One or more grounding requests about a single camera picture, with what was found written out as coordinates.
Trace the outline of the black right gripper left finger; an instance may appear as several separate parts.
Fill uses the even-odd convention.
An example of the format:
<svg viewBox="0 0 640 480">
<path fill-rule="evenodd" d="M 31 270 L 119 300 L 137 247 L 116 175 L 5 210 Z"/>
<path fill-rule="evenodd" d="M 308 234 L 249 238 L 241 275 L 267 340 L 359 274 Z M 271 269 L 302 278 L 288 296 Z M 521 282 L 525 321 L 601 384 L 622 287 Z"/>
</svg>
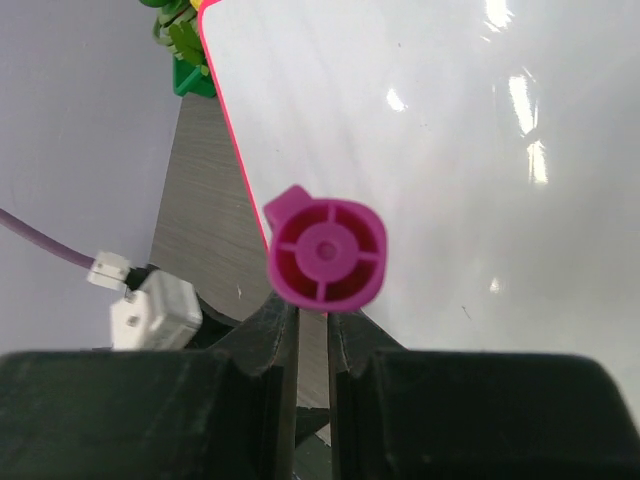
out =
<svg viewBox="0 0 640 480">
<path fill-rule="evenodd" d="M 215 345 L 1 359 L 5 479 L 289 479 L 299 311 L 271 295 Z"/>
</svg>

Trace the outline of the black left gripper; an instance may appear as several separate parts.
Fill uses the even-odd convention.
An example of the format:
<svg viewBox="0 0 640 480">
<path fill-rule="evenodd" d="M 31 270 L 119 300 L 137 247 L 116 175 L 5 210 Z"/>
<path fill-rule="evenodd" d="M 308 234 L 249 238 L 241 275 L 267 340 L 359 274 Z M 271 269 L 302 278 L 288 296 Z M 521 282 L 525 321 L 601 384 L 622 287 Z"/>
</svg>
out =
<svg viewBox="0 0 640 480">
<path fill-rule="evenodd" d="M 221 479 L 293 479 L 295 449 L 329 423 L 329 410 L 297 404 L 299 309 L 267 299 L 235 320 L 200 300 L 203 323 L 191 349 L 225 357 L 217 404 Z"/>
</svg>

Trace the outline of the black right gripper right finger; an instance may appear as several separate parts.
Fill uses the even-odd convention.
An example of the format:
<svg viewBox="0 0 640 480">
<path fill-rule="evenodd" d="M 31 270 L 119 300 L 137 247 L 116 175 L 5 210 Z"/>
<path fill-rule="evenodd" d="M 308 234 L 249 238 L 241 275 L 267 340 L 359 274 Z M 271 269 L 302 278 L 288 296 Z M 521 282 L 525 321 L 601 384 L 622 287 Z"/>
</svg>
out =
<svg viewBox="0 0 640 480">
<path fill-rule="evenodd" d="M 327 318 L 337 479 L 635 479 L 639 434 L 575 355 L 416 351 L 362 313 Z"/>
</svg>

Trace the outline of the purple capped marker pen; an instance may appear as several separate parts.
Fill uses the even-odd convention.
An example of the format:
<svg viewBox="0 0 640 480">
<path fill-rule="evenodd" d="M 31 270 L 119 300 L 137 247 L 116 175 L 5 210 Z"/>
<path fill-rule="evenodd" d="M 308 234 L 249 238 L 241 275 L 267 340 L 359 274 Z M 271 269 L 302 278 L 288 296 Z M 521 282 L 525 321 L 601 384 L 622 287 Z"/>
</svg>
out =
<svg viewBox="0 0 640 480">
<path fill-rule="evenodd" d="M 264 207 L 271 229 L 267 274 L 288 303 L 352 312 L 375 299 L 387 264 L 387 232 L 366 205 L 315 198 L 293 185 Z"/>
</svg>

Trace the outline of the pink framed whiteboard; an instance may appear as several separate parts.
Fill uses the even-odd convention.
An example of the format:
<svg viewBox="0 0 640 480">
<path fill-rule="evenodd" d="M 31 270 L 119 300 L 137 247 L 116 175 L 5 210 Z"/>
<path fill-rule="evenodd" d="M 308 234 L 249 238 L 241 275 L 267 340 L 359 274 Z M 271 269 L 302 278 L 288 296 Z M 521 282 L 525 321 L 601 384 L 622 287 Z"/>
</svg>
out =
<svg viewBox="0 0 640 480">
<path fill-rule="evenodd" d="M 387 232 L 364 310 L 412 348 L 639 362 L 635 1 L 206 1 L 268 247 L 293 185 Z"/>
</svg>

